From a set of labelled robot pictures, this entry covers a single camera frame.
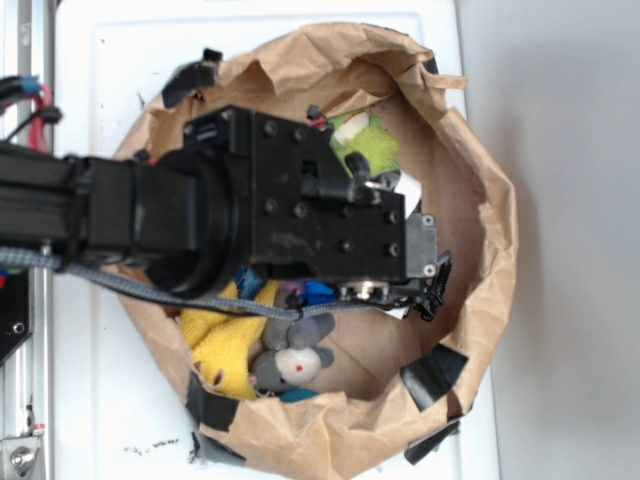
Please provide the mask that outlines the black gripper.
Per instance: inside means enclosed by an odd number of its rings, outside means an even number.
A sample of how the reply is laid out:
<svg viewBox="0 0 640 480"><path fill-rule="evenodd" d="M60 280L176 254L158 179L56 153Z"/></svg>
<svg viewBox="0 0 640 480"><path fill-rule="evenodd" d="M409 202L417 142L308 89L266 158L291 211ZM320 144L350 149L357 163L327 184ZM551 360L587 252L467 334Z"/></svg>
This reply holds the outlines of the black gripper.
<svg viewBox="0 0 640 480"><path fill-rule="evenodd" d="M328 128L227 106L189 121L184 145L234 177L250 231L246 264L261 278L316 281L331 300L434 318L451 255L407 174L373 175L339 158Z"/></svg>

